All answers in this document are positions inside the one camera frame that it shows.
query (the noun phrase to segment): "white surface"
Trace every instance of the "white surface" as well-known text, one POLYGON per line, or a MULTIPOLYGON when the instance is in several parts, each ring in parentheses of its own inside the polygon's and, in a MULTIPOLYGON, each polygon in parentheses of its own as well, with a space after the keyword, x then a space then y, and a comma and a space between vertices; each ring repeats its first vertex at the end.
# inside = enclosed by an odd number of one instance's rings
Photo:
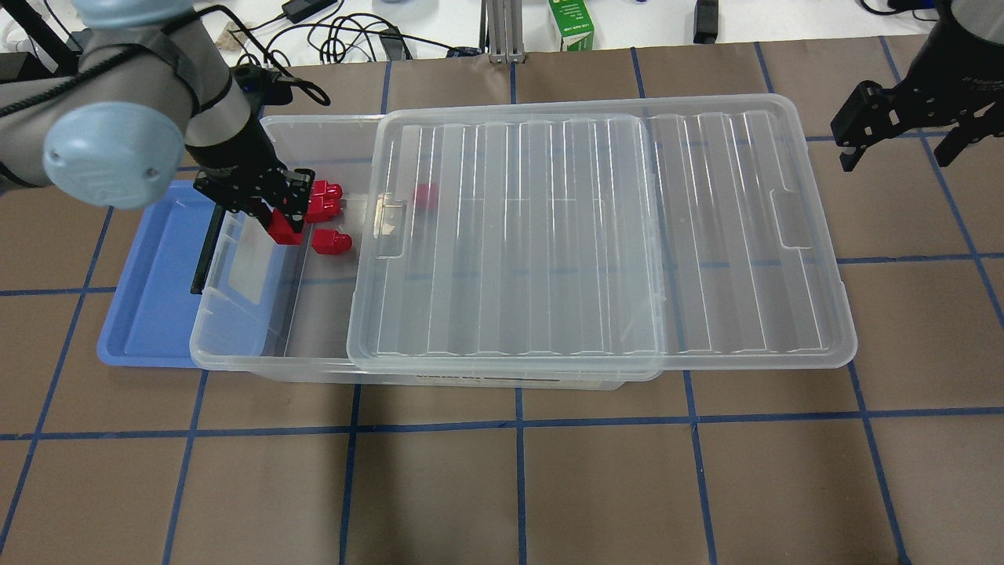
MULTIPOLYGON (((870 0, 882 6, 881 0, 870 0)), ((69 0, 51 0, 59 18, 71 29, 82 24, 69 0)), ((197 7, 212 2, 199 1, 197 7)), ((280 13, 278 0, 223 0, 248 25, 271 19, 280 13)), ((589 11, 596 23, 596 44, 599 49, 684 45, 693 38, 695 0, 588 0, 589 11)), ((524 0, 523 33, 527 51, 553 51, 557 45, 548 28, 545 0, 524 0)), ((330 12, 324 10, 308 21, 330 12)), ((342 14, 373 12, 397 26, 403 33, 427 37, 450 45, 478 44, 480 0, 404 0, 389 3, 384 0, 345 0, 342 14)), ((0 26, 7 18, 0 13, 0 26)), ((206 26, 216 37, 226 22, 221 14, 207 18, 206 26)), ((864 37, 869 35, 908 35, 926 33, 932 23, 915 20, 911 14, 880 17, 862 10, 854 0, 722 0, 719 18, 720 43, 744 41, 782 41, 830 37, 864 37)), ((258 31, 256 35, 269 39, 289 22, 282 20, 258 31)), ((306 45, 307 30, 292 31, 276 42, 296 64, 316 64, 317 54, 306 45)), ((409 41, 415 56, 442 57, 440 47, 409 41)), ((384 53, 376 46, 376 54, 384 53)), ((233 62, 237 52, 226 53, 233 62)), ((361 52, 352 49, 348 60, 364 60, 361 52)))

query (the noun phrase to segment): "blue tray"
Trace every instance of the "blue tray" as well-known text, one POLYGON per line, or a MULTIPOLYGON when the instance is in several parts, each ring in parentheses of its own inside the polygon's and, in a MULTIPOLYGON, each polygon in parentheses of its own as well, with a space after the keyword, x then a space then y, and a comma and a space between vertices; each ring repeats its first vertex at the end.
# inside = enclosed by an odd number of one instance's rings
POLYGON ((97 340, 102 362, 196 366, 189 337, 201 297, 189 290, 214 206, 191 181, 175 181, 147 208, 97 340))

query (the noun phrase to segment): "label on box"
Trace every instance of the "label on box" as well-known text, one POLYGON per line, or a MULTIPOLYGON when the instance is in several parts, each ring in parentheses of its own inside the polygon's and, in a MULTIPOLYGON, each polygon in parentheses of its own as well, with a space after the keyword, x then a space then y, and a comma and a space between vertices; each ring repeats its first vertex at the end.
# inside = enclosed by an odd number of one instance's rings
POLYGON ((596 29, 585 0, 550 0, 554 37, 562 51, 589 51, 596 29))

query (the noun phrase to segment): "transparent plastic lid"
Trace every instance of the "transparent plastic lid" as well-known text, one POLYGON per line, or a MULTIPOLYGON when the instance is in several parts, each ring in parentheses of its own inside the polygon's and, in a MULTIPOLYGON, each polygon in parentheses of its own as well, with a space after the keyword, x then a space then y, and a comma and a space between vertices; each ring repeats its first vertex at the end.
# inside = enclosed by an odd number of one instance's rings
POLYGON ((373 173, 360 369, 835 367, 856 349, 781 96, 396 111, 373 173))

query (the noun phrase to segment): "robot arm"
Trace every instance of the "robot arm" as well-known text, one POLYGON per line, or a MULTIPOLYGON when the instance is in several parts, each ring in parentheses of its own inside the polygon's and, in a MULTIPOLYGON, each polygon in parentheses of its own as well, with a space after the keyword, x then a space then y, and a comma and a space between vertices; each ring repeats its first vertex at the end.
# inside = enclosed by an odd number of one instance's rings
POLYGON ((938 13, 903 81, 860 82, 830 122, 844 171, 913 127, 955 125, 935 150, 942 167, 987 135, 1004 136, 1004 3, 943 0, 938 13))
POLYGON ((277 209, 300 231, 313 173, 276 157, 192 0, 74 4, 94 29, 75 83, 0 85, 0 191, 56 184, 140 208, 163 196, 187 149, 202 167, 196 188, 223 208, 266 227, 277 209))

